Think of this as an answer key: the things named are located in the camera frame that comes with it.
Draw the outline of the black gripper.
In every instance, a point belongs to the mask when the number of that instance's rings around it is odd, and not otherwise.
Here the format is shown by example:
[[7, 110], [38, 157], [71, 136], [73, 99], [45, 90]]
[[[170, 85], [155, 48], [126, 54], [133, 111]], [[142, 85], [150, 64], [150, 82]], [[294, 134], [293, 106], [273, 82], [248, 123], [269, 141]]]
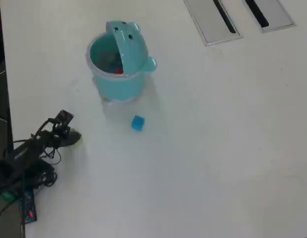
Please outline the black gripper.
[[62, 148], [76, 144], [81, 138], [81, 133], [76, 129], [54, 128], [52, 131], [39, 129], [31, 138], [31, 146], [37, 149]]

